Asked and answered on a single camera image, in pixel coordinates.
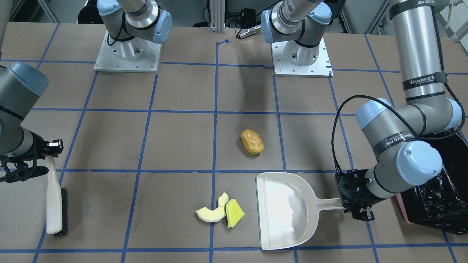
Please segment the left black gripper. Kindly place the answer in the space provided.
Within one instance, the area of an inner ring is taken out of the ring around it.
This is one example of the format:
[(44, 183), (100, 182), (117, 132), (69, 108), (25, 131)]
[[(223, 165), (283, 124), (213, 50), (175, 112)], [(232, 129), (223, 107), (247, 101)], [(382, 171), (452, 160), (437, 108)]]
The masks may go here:
[(367, 188), (370, 182), (366, 178), (367, 169), (350, 169), (347, 172), (336, 169), (335, 182), (339, 191), (344, 213), (351, 212), (356, 220), (375, 220), (371, 211), (375, 204), (375, 195)]

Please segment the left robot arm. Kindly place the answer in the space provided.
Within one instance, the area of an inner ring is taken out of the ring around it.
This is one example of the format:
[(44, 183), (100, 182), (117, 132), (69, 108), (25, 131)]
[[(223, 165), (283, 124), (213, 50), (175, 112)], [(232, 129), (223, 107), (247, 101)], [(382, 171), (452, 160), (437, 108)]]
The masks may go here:
[(428, 134), (465, 122), (463, 106), (448, 85), (434, 0), (390, 0), (406, 104), (392, 107), (366, 96), (356, 121), (372, 147), (377, 164), (344, 173), (337, 159), (335, 180), (345, 213), (374, 220), (371, 207), (439, 175), (443, 162)]

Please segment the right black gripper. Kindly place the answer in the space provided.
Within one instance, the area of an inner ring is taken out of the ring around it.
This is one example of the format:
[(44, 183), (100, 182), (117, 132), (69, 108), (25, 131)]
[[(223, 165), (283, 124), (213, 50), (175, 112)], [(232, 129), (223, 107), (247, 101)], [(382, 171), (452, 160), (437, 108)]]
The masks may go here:
[(38, 166), (39, 159), (45, 160), (46, 157), (57, 158), (63, 152), (63, 140), (58, 139), (52, 142), (40, 139), (35, 140), (31, 148), (20, 156), (7, 157), (1, 155), (1, 167), (5, 175), (1, 176), (1, 182), (13, 183), (24, 182), (31, 178), (46, 175), (52, 168)]

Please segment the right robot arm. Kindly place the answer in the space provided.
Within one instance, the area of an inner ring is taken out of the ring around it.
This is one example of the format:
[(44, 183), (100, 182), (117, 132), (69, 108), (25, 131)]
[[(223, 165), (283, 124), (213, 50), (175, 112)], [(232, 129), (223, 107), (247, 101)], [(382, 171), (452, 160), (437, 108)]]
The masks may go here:
[[(108, 46), (130, 43), (132, 51), (137, 52), (142, 43), (162, 44), (170, 35), (171, 13), (155, 0), (98, 0), (96, 6), (107, 29)], [(50, 169), (37, 165), (37, 161), (63, 152), (61, 139), (45, 141), (21, 126), (48, 84), (43, 73), (25, 63), (1, 67), (2, 182), (23, 182), (45, 175)]]

